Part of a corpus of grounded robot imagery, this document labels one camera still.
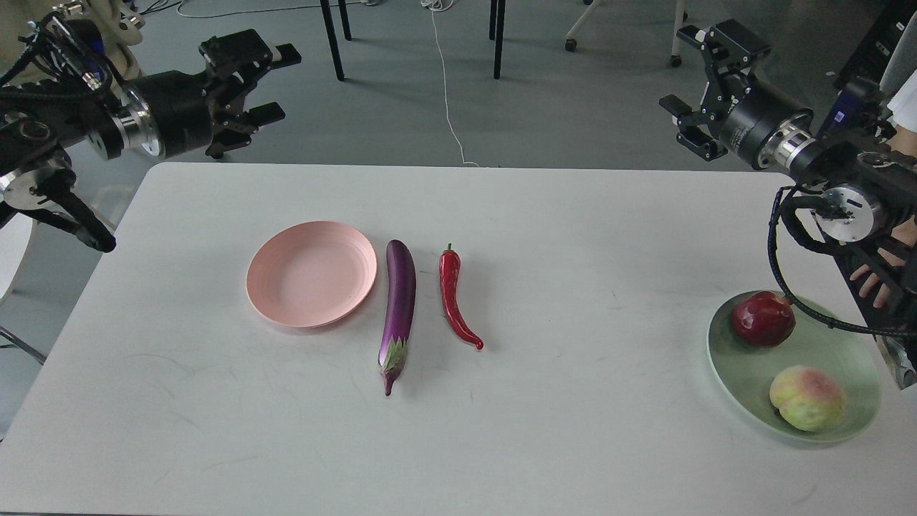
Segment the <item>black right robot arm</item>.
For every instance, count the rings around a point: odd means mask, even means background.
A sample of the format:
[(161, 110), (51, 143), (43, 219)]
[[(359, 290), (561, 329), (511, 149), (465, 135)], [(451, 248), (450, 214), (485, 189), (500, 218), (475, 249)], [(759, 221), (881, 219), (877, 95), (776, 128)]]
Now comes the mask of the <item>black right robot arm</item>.
[[(880, 140), (873, 111), (811, 131), (812, 109), (757, 78), (770, 46), (737, 20), (685, 25), (674, 37), (701, 53), (706, 76), (698, 107), (675, 95), (659, 101), (678, 143), (705, 161), (730, 153), (756, 171), (774, 167), (792, 179), (777, 191), (767, 222), (767, 261), (789, 303), (829, 328), (914, 339), (915, 248), (892, 236), (915, 214), (913, 160)], [(877, 275), (888, 288), (888, 325), (834, 319), (798, 298), (777, 262), (779, 226), (803, 248)]]

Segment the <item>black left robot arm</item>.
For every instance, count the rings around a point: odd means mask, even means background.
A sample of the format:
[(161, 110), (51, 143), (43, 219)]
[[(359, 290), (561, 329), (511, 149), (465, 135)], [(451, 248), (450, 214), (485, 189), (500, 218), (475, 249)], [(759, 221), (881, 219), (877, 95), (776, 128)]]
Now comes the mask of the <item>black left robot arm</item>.
[(245, 100), (268, 72), (298, 65), (301, 56), (247, 29), (201, 43), (204, 69), (195, 75), (128, 79), (106, 56), (88, 6), (58, 4), (30, 22), (22, 52), (2, 75), (2, 222), (22, 214), (110, 252), (115, 236), (75, 195), (66, 149), (87, 140), (106, 160), (138, 147), (161, 159), (197, 149), (220, 159), (284, 119), (275, 102), (246, 109)]

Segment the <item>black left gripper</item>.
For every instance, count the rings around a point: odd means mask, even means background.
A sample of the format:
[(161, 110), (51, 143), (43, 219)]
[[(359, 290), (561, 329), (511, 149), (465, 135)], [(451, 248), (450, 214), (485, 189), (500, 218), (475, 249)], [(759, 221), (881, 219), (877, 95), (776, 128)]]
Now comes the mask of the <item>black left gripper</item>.
[(253, 135), (286, 118), (277, 102), (244, 110), (248, 67), (275, 70), (298, 65), (292, 44), (266, 43), (254, 29), (213, 37), (198, 46), (204, 69), (176, 70), (133, 81), (133, 107), (143, 127), (141, 147), (151, 156), (169, 158), (204, 149), (221, 159), (248, 147)]

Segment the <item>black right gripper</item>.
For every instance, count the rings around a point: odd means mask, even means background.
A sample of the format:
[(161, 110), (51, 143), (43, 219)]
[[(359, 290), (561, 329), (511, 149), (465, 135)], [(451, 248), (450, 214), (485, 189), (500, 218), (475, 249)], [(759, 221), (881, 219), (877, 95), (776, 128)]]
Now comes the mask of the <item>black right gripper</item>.
[(707, 76), (697, 110), (677, 95), (659, 99), (678, 128), (678, 143), (705, 161), (730, 151), (754, 170), (790, 169), (815, 140), (813, 113), (757, 78), (756, 65), (771, 45), (735, 19), (708, 29), (686, 25), (677, 37), (701, 53)]

